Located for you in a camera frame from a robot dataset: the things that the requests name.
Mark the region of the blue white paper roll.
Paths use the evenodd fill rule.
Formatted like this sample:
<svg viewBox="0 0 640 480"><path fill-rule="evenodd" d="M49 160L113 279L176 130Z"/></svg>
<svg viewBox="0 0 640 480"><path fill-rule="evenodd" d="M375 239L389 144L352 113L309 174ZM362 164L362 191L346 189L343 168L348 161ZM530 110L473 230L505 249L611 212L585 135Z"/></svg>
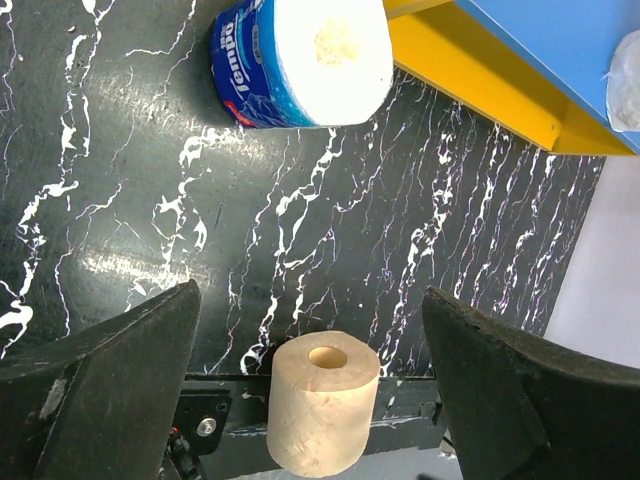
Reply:
<svg viewBox="0 0 640 480"><path fill-rule="evenodd" d="M239 1L215 17L209 49L218 98L245 127L362 124L393 83L380 1Z"/></svg>

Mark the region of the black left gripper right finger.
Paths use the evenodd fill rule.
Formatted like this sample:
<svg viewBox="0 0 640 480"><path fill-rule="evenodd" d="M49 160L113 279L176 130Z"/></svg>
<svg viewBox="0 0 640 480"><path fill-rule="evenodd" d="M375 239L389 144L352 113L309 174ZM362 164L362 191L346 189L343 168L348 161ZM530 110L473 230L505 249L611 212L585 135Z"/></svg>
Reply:
<svg viewBox="0 0 640 480"><path fill-rule="evenodd" d="M466 479L636 479L639 371L431 287L424 332Z"/></svg>

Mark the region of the yellow pink blue shelf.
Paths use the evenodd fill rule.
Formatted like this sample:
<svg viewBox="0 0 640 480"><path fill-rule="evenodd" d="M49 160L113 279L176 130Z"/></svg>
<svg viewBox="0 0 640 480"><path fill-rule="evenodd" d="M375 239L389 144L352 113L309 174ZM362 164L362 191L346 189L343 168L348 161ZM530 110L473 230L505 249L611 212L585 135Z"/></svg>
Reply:
<svg viewBox="0 0 640 480"><path fill-rule="evenodd" d="M636 1L387 1L396 65L556 154L636 155L606 76Z"/></svg>

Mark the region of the brown paper roll front edge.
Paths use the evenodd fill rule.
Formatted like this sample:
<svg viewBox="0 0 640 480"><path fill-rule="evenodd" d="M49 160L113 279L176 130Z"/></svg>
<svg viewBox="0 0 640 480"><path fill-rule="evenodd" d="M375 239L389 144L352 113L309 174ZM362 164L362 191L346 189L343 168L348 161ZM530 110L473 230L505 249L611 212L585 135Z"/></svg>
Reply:
<svg viewBox="0 0 640 480"><path fill-rule="evenodd" d="M274 462L306 478L354 465L369 439L379 373L376 352L341 331L281 345L272 360L266 438Z"/></svg>

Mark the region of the black marble table mat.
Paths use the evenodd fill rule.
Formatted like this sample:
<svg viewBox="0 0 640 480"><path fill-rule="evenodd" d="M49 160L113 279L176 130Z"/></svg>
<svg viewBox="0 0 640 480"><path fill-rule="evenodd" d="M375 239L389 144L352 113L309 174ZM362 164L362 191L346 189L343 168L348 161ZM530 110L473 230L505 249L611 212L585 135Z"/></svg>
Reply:
<svg viewBox="0 0 640 480"><path fill-rule="evenodd" d="M193 373L264 373L334 328L426 376L430 286L543 334L604 159L547 154L400 71L363 125L242 128L210 72L223 8L2 3L2 354L189 280Z"/></svg>

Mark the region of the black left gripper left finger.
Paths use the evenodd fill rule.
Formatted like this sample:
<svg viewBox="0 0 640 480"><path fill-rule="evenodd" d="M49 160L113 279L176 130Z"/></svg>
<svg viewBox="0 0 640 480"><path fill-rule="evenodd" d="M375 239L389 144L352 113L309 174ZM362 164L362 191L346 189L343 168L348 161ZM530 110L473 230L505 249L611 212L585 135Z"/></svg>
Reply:
<svg viewBox="0 0 640 480"><path fill-rule="evenodd" d="M2 359L2 478L157 478L200 310L190 280Z"/></svg>

